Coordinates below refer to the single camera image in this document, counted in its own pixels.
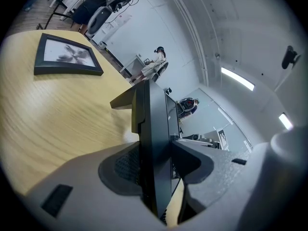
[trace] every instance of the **framed photo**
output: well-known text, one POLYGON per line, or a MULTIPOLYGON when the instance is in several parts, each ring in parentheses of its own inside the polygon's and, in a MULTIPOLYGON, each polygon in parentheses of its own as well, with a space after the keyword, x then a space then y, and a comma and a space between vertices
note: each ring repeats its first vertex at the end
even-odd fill
POLYGON ((49 34, 42 34, 34 64, 34 75, 98 75, 103 70, 91 47, 49 34))

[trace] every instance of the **wooden desk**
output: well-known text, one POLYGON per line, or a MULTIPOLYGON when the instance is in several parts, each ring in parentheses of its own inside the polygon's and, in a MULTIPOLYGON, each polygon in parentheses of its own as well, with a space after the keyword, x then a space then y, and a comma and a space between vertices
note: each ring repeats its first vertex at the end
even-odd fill
POLYGON ((79 155, 138 140, 131 111, 109 102, 131 85, 94 48, 104 74, 34 76, 42 33, 92 45, 77 32, 39 30, 5 39, 0 52, 0 156, 21 194, 79 155))

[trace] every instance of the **fluorescent light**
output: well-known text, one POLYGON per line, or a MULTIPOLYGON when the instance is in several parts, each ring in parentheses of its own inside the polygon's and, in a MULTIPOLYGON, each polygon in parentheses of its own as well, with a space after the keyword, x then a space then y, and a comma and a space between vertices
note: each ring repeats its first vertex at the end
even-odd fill
POLYGON ((231 72, 228 69, 225 69, 223 67, 221 68, 221 72, 223 74, 230 76, 231 78, 237 80, 238 82, 240 82, 241 84, 246 86, 248 89, 254 90, 255 85, 253 83, 249 82, 248 80, 244 79, 243 77, 240 77, 239 75, 235 74, 234 72, 231 72))
POLYGON ((281 122, 284 124, 285 128, 288 130, 291 130, 293 128, 292 123, 289 121, 288 117, 285 115, 285 113, 282 113, 282 115, 279 117, 281 122))

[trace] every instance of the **floor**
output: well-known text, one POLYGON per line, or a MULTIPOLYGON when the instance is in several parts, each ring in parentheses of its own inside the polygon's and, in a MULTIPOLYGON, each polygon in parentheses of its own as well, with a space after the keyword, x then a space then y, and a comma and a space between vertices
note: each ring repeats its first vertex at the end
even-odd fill
MULTIPOLYGON (((44 27, 49 16, 51 15, 52 11, 56 6, 55 3, 52 8, 49 8, 51 2, 52 0, 37 0, 33 4, 30 11, 20 11, 20 13, 13 21, 11 28, 7 33, 7 36, 19 32, 36 30, 39 23, 41 23, 44 27)), ((65 7, 62 5, 60 5, 57 9, 58 13, 63 13, 64 11, 65 7)), ((61 21, 60 16, 54 15, 51 18, 47 29, 70 30, 72 23, 73 21, 70 18, 61 21)), ((114 60, 111 55, 109 55, 105 50, 98 48, 98 46, 94 42, 91 41, 91 43, 117 71, 121 70, 122 67, 114 60)), ((124 78, 129 78, 129 75, 125 71, 123 71, 121 75, 124 78)))

